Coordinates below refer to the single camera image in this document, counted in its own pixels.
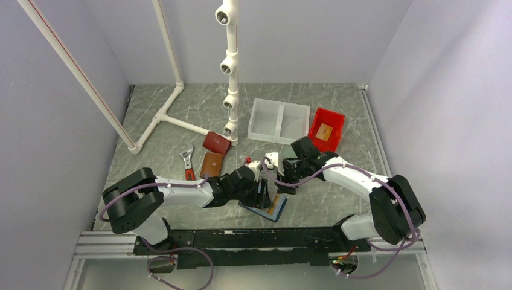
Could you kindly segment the blue leather card holder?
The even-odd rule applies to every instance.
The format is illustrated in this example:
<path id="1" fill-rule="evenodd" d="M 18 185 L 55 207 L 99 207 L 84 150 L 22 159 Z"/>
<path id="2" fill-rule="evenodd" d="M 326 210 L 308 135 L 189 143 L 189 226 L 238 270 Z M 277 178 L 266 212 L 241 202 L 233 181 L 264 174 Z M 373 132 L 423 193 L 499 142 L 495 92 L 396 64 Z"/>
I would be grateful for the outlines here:
<path id="1" fill-rule="evenodd" d="M 269 221 L 278 222 L 281 217 L 281 214 L 287 204 L 287 201 L 288 201 L 287 197 L 285 197 L 281 194 L 277 194 L 276 197 L 274 198 L 274 201 L 272 202 L 272 205 L 269 208 L 257 209 L 257 208 L 242 205 L 241 202 L 239 202 L 238 205 L 241 208 L 244 208 L 245 210 L 248 210 L 258 216 L 261 216 L 261 217 L 269 220 Z"/>

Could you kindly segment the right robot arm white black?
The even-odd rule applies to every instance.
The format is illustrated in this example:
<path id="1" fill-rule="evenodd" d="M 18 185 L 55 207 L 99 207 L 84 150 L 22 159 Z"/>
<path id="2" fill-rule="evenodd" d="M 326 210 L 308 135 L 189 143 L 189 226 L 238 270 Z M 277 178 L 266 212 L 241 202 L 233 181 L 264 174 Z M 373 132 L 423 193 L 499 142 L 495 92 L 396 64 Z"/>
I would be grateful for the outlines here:
<path id="1" fill-rule="evenodd" d="M 355 166 L 331 151 L 320 151 L 309 137 L 292 143 L 294 156 L 280 158 L 267 153 L 264 169 L 275 169 L 275 184 L 281 188 L 297 189 L 318 178 L 357 194 L 370 205 L 367 214 L 343 218 L 335 226 L 333 244 L 349 250 L 357 240 L 381 238 L 391 245 L 420 238 L 419 227 L 426 215 L 409 181 L 402 175 L 378 175 Z"/>

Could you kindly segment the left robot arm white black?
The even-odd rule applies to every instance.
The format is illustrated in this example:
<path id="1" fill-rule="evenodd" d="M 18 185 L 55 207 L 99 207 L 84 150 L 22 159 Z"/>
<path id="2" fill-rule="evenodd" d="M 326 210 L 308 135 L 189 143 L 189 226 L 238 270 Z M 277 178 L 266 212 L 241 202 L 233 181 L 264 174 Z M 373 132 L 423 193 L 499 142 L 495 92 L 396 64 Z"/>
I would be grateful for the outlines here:
<path id="1" fill-rule="evenodd" d="M 110 223 L 115 234 L 133 232 L 157 253 L 164 254 L 172 249 L 174 238 L 167 220 L 156 215 L 159 208 L 214 208 L 238 201 L 246 207 L 266 210 L 274 202 L 268 194 L 267 180 L 255 173 L 255 169 L 241 166 L 222 176 L 175 181 L 143 167 L 103 192 L 104 208 L 98 218 Z"/>

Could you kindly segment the orange credit card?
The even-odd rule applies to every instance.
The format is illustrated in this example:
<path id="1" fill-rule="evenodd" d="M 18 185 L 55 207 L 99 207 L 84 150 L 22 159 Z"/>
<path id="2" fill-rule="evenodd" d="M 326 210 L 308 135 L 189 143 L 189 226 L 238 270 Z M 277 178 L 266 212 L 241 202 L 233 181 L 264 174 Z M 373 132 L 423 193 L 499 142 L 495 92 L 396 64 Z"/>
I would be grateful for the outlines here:
<path id="1" fill-rule="evenodd" d="M 271 207 L 268 210 L 268 213 L 271 216 L 277 216 L 279 214 L 279 212 L 281 211 L 283 202 L 285 200 L 286 200 L 286 198 L 283 197 L 282 195 L 276 195 L 276 197 L 274 197 Z"/>
<path id="2" fill-rule="evenodd" d="M 315 137 L 319 140 L 322 140 L 324 142 L 327 142 L 330 139 L 330 135 L 332 133 L 333 128 L 327 124 L 322 123 L 317 132 Z"/>

